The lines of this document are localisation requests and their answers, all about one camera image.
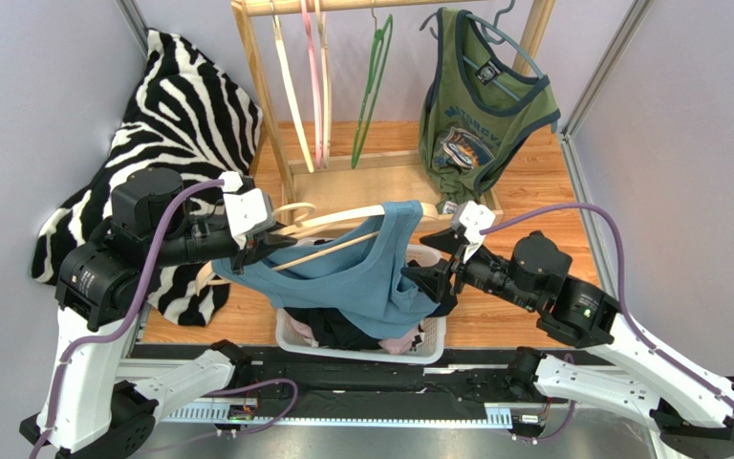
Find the mauve tank top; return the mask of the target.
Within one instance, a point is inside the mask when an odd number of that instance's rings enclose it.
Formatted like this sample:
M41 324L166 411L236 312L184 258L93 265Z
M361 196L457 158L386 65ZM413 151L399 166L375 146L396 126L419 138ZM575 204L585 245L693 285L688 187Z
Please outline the mauve tank top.
M419 325L399 339L376 339L355 326L337 309L285 308L292 329L311 347L344 351L377 351L391 355L404 354L422 342L424 333Z

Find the blue tank top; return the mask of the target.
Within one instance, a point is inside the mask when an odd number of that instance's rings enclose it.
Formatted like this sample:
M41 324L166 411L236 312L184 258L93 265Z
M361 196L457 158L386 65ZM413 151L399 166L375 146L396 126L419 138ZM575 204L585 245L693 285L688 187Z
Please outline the blue tank top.
M374 339L398 339L439 305L401 273L421 202L382 208L327 243L278 250L240 273L232 259L216 259L211 270L263 294L275 309L335 309Z

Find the black top green trim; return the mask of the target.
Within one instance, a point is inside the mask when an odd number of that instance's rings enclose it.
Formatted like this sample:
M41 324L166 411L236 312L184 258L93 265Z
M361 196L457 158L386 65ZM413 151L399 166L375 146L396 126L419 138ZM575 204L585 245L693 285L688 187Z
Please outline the black top green trim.
M319 308L290 308L292 328L313 347L402 355L433 338L422 328L427 317L446 317L458 299L445 292L431 300L402 275L400 248L384 248L376 263L324 289Z

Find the olive green tank top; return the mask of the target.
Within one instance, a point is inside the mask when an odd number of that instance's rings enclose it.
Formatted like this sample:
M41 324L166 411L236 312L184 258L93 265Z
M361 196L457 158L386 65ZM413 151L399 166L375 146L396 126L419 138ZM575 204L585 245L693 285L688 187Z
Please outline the olive green tank top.
M419 130L422 165L451 213L500 179L535 131L560 120L551 81L507 66L467 10L435 14L438 59Z

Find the cream hanger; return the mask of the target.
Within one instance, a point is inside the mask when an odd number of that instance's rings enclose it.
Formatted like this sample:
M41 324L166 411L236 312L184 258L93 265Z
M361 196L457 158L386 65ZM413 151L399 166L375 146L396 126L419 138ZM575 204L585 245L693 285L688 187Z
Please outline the cream hanger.
M283 80L284 89L286 92L287 102L291 112L291 121L299 141L300 151L303 155L306 167L309 172L315 172L315 166L313 164L313 158L308 145L307 136L305 134L304 125L301 119L301 114L298 106L298 100L291 77L291 69L287 50L284 42L283 31L281 21L276 14L275 2L269 1L270 14L272 19L272 28L274 33L274 44L279 60L281 76Z

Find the green hanger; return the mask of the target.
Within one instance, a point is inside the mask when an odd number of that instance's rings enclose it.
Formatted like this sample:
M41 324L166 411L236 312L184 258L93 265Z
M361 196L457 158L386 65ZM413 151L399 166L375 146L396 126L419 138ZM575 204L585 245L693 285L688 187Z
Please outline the green hanger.
M370 50L368 74L352 144L351 169L357 168L368 137L394 31L394 16L392 14L387 15L382 27L378 26L375 13L371 11L371 14L374 18L375 28Z

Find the teal hanger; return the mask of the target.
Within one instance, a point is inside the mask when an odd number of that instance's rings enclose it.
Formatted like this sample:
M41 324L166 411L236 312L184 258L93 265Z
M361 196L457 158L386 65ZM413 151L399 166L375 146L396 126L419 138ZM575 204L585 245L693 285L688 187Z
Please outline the teal hanger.
M515 1L510 1L507 7L498 10L493 23L490 23L489 21L468 10L463 10L464 18L478 26L478 31L483 42L492 45L507 43L515 50L518 56L521 56L526 61L528 66L536 73L538 79L543 78L545 75L541 71L539 66L535 63L531 54L527 52L523 48L523 46L520 45L516 40L514 40L507 33L503 32L497 27L499 17L505 13L510 12L514 8L515 4ZM474 70L475 76L484 86L492 84L496 86L499 90L502 90L512 100L520 102L522 99L519 97L519 95L498 80L498 77L502 74L502 69L500 67L497 67L496 64L493 62L494 57L496 57L496 54L491 51L489 53L489 61L484 65L479 65L469 56L461 55L464 66L469 67L471 70Z

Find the pink hanger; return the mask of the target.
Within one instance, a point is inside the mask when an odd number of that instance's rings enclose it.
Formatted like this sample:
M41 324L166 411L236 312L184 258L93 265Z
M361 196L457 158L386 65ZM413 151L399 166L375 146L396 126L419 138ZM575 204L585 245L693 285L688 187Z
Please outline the pink hanger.
M313 95L313 122L314 122L314 167L320 169L323 159L323 126L322 126L322 99L319 85L319 75L316 64L315 46L313 42L312 22L306 0L300 1L301 16L307 37L308 59Z

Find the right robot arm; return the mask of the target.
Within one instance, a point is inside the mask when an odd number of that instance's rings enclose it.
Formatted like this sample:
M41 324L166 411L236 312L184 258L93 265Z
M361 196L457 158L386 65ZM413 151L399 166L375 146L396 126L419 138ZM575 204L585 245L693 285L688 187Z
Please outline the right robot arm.
M503 388L518 402L565 399L610 411L647 426L662 443L692 458L734 456L734 377L705 370L631 322L619 301L570 273L571 257L535 231L510 257L486 248L469 252L463 234L446 229L427 235L443 252L431 266L402 274L439 301L471 286L537 316L551 339L599 357L620 376L581 368L547 352L519 347Z

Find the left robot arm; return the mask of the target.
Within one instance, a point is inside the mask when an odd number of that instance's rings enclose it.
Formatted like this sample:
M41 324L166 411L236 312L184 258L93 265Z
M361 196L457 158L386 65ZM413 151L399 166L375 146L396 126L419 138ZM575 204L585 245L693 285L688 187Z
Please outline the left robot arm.
M60 458L127 458L195 400L255 390L250 356L226 340L155 377L128 382L117 373L163 268L227 259L240 273L294 244L276 233L269 195L236 172L185 186L173 170L147 168L111 200L111 215L61 264L51 386L19 427L34 451L52 446Z

